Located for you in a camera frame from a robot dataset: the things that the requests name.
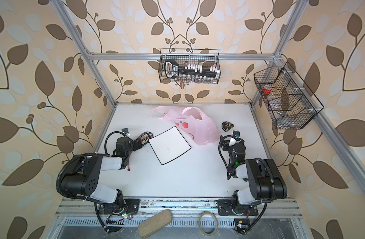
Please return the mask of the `pink plastic bag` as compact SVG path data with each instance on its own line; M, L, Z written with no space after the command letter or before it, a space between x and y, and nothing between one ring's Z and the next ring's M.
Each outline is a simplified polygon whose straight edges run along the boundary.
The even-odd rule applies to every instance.
M171 121L190 135L197 145L215 143L220 139L217 123L197 107L159 106L151 116L160 121Z

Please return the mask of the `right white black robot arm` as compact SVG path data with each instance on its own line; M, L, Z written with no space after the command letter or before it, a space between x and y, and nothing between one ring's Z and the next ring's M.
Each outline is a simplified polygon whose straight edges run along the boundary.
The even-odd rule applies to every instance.
M227 180L238 178L248 183L245 189L233 193L233 208L272 203L287 197L286 183L274 160L247 159L243 139L233 135L220 136L218 151L226 167Z

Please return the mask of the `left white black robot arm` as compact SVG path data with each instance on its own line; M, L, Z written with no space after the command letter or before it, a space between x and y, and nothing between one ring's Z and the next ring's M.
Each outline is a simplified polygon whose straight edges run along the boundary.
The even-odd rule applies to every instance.
M111 132L105 138L104 153L77 154L63 166L57 176L57 192L69 199L124 207L122 191L100 182L100 174L129 170L131 154L148 144L152 137L152 133L145 132L131 139L127 128Z

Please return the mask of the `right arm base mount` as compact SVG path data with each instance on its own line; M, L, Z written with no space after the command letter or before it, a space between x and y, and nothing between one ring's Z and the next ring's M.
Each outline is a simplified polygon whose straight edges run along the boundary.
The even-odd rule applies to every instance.
M241 205L232 199L219 199L216 202L218 214L220 216L258 216L256 207Z

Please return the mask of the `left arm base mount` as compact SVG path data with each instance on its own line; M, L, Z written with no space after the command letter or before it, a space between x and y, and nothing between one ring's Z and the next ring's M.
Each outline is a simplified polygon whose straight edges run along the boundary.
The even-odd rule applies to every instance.
M98 212L105 215L137 214L140 208L140 199L124 198L118 199L113 204L101 204L97 206Z

